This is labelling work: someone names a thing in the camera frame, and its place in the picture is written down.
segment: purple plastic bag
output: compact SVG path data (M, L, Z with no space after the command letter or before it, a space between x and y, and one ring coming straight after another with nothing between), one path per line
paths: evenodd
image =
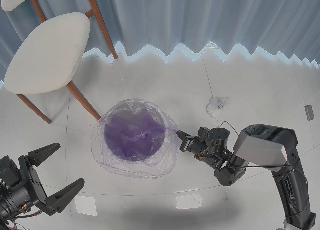
M155 104L130 99L116 104L94 126L91 151L109 172L158 178L176 163L181 141L174 121Z

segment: trash bag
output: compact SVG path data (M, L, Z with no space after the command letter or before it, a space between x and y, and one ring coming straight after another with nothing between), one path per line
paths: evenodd
M91 152L105 170L134 178L158 178L175 166L181 143L177 125L155 104L128 99L93 127Z
M228 97L212 97L207 105L208 114L216 118L222 111L226 109Z

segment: tile floor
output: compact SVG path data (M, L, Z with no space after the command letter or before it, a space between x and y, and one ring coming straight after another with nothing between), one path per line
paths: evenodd
M200 126L217 127L224 120L240 131L249 124L292 128L309 181L311 210L320 212L320 68L281 61L256 51L248 60L232 50L225 62L205 50L196 61L176 54L166 64L147 51L133 62L120 53L87 53L74 83L101 115L127 98L149 100L171 116L178 127L195 135ZM227 96L227 108L211 118L206 105L212 96ZM72 201L61 215L41 214L17 223L26 229L260 229L283 227L284 212L278 191L265 169L247 169L233 186L219 185L213 170L178 153L172 172L159 179L140 180L103 170L91 154L93 117L66 88L28 96L52 119L46 124L0 84L0 140L2 156L17 158L44 145L61 148L40 167L38 175L48 195L78 178L85 179L80 196L93 197L96 216L78 213ZM304 105L312 104L315 119L308 122ZM236 134L230 130L228 147ZM317 221L314 229L319 229Z

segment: brown wooden frame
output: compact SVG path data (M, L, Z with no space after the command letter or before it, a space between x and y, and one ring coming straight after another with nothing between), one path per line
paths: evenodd
M42 22L46 21L47 19L46 19L45 15L42 12L42 9L41 9L41 7L40 7L40 5L38 3L38 0L31 0L31 2L32 2L32 5L35 8L35 11L37 12L40 20ZM118 54L116 53L116 51L114 49L115 47L113 46L113 43L111 41L109 32L108 32L108 30L106 28L106 24L105 24L105 22L104 22L104 20L102 18L102 15L101 15L101 12L100 12L100 9L99 9L97 1L96 0L89 0L89 2L91 4L92 9L87 11L85 13L85 15L88 18L91 18L94 15L96 16L97 21L99 23L99 26L101 28L102 34L103 34L103 36L104 36L104 38L106 40L106 43L108 44L110 52L112 53L114 59L118 59Z

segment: curtain fold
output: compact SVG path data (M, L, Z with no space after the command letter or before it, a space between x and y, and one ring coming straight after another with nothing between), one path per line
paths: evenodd
M87 12L89 0L38 0L47 18ZM250 53L260 46L271 54L320 63L320 0L97 0L114 44L132 55L150 44L169 55L178 43L198 53L209 41L228 54L235 44ZM87 50L110 51L95 17ZM30 0L12 12L0 10L0 79L12 56L40 24Z

